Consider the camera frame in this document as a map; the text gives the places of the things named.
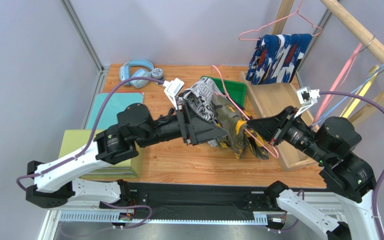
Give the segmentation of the yellow camouflage garment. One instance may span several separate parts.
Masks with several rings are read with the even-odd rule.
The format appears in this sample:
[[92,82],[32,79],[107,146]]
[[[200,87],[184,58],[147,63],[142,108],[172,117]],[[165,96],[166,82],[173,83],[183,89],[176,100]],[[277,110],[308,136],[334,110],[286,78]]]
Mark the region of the yellow camouflage garment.
[[216,140],[218,147],[231,149],[237,159],[243,159],[247,150],[258,159],[267,160],[270,158],[269,153],[245,132],[245,128],[260,141],[263,140],[262,137],[247,125],[246,118],[225,96],[215,94],[212,97],[212,106],[217,119],[217,126],[227,132],[225,137]]

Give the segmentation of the newspaper print garment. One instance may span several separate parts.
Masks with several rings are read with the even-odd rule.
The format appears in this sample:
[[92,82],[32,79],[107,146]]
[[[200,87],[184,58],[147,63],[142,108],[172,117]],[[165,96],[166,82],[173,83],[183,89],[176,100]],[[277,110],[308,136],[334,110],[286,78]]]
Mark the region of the newspaper print garment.
[[191,87],[183,90],[178,97],[188,103],[200,119],[220,129],[212,104],[215,94],[221,94],[215,82],[210,77],[202,77]]

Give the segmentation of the thin pink wire hanger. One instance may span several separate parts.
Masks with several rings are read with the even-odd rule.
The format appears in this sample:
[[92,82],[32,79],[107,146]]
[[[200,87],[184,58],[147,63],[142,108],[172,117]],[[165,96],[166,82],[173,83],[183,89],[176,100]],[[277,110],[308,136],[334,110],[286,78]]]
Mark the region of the thin pink wire hanger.
[[[219,70],[219,68],[216,66],[216,65],[211,65],[210,67],[210,71],[213,72],[213,69],[215,69],[220,77],[220,80],[221,80],[221,84],[222,84],[222,87],[223,87],[223,90],[224,90],[224,95],[225,97],[239,110],[239,112],[246,118],[246,120],[250,120],[250,118],[248,117],[247,114],[245,114],[245,112],[236,104],[235,101],[233,101],[233,99],[230,97],[229,95],[229,92],[226,88],[226,85],[225,85],[225,81],[224,81],[224,78],[222,76],[222,73],[221,71]],[[264,144],[264,140],[260,141],[256,136],[254,136],[247,128],[244,129],[246,133],[248,133],[248,135],[250,135],[250,137],[252,137],[256,143],[260,144],[270,155],[272,155],[274,158],[278,159],[280,154],[278,152],[278,150],[272,145],[271,148],[272,150],[270,150],[269,148],[266,147],[266,145]]]
[[272,26],[271,35],[280,35],[285,28],[287,19],[290,17],[293,17],[293,16],[299,16],[301,19],[303,19],[304,21],[309,23],[313,29],[315,29],[314,33],[311,34],[312,37],[317,37],[318,35],[320,35],[323,32],[323,28],[317,24],[314,24],[312,21],[310,21],[308,18],[306,18],[300,12],[304,1],[300,0],[296,10],[292,11],[294,2],[295,2],[294,0],[282,0],[281,4],[279,6],[278,12],[277,12],[275,21],[272,21],[268,24],[265,24],[265,25],[263,25],[257,29],[251,29],[251,30],[244,31],[244,32],[239,34],[237,39],[239,41],[257,41],[258,38],[256,38],[256,37],[255,38],[244,38],[244,36],[247,34],[250,34],[250,33],[258,33],[261,30],[263,30],[264,28],[267,28],[269,26]]

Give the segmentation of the blue white patterned garment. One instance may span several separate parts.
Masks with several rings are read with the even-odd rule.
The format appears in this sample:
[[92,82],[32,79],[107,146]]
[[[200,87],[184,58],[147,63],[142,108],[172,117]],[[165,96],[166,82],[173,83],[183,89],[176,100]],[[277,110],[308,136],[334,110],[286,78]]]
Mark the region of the blue white patterned garment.
[[245,79],[252,85],[290,83],[313,39],[303,34],[266,34],[260,37]]

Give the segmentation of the yellow clothes hanger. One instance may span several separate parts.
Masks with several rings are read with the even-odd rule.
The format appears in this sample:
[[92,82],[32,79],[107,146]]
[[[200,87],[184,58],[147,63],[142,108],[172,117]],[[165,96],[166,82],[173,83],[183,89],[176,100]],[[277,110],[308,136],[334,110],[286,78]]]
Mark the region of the yellow clothes hanger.
[[[365,82],[356,90],[355,94],[359,95],[361,97],[364,97],[370,87],[372,86],[373,82],[376,80],[378,76],[378,71],[380,69],[379,65],[374,65],[368,73],[368,78],[365,80]],[[341,114],[339,115],[340,117],[343,118],[348,118],[352,112],[355,110],[355,108],[358,106],[360,103],[360,99],[357,98],[352,98],[346,105],[346,107],[343,109]]]

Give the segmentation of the blue wire hanger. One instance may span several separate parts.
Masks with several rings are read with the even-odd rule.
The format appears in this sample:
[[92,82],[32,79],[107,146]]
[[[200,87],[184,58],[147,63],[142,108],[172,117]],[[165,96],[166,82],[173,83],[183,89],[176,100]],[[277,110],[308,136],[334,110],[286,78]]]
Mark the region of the blue wire hanger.
[[[384,72],[384,63],[381,65],[381,67],[383,67],[383,70],[378,70],[378,75],[379,74],[381,74],[382,72]],[[353,90],[352,92],[351,92],[351,94],[355,94],[355,92],[357,91],[357,89],[361,86],[361,85],[359,85],[355,90]],[[326,113],[324,113],[323,115],[322,115],[322,120],[323,119],[325,119],[325,118],[327,118],[328,117],[328,115],[331,113],[331,112],[333,112],[340,104],[342,104],[345,100],[347,99],[347,96],[345,96],[341,101],[339,101],[337,104],[335,104],[331,109],[329,109]]]

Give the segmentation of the thick pink hanger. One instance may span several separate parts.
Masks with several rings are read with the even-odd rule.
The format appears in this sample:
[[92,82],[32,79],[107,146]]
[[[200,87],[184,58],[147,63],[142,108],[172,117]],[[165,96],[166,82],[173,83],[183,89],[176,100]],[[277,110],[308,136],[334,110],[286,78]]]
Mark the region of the thick pink hanger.
[[[334,80],[334,82],[331,85],[329,91],[338,90],[343,85],[343,83],[347,79],[347,77],[348,77],[348,75],[350,73],[350,70],[352,69],[352,66],[353,66],[357,56],[359,55],[359,53],[361,53],[365,49],[367,49],[369,47],[369,45],[374,41],[375,38],[376,38],[376,36],[373,35],[371,40],[365,45],[365,47],[363,47],[362,43],[358,44],[358,46],[352,52],[351,56],[346,61],[346,63],[344,64],[342,70],[340,71],[340,73],[338,74],[336,79]],[[327,108],[327,106],[329,105],[329,103],[331,102],[331,100],[332,100],[332,97],[328,96],[328,95],[323,99],[323,101],[322,101],[322,103],[321,103],[321,105],[320,105],[320,107],[319,107],[319,109],[318,109],[318,111],[316,113],[316,116],[314,117],[312,126],[315,126],[318,123],[319,120],[322,120],[322,114],[323,114],[324,110]]]

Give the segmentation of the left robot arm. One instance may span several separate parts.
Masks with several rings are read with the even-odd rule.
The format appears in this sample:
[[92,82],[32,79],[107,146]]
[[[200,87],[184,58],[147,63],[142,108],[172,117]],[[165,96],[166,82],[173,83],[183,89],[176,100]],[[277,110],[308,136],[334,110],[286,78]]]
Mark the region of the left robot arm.
[[127,182],[90,181],[83,175],[133,159],[139,149],[161,142],[181,138],[188,145],[199,145],[226,134],[186,103],[158,119],[144,104],[131,104],[117,114],[116,124],[99,132],[90,144],[49,163],[29,162],[27,174],[33,184],[26,188],[25,198],[43,209],[80,202],[126,206],[133,202]]

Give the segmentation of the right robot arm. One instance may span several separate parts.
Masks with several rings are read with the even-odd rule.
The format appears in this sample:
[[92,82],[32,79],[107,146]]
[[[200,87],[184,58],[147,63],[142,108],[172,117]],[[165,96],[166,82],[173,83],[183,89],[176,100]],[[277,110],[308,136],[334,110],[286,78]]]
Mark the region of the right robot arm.
[[376,178],[372,167],[353,153],[362,139],[353,124],[344,117],[330,117],[313,131],[296,112],[296,108],[288,106],[278,115],[248,120],[247,125],[270,144],[287,142],[315,160],[346,221],[322,213],[280,181],[264,190],[264,205],[294,215],[323,240],[384,239],[372,205]]

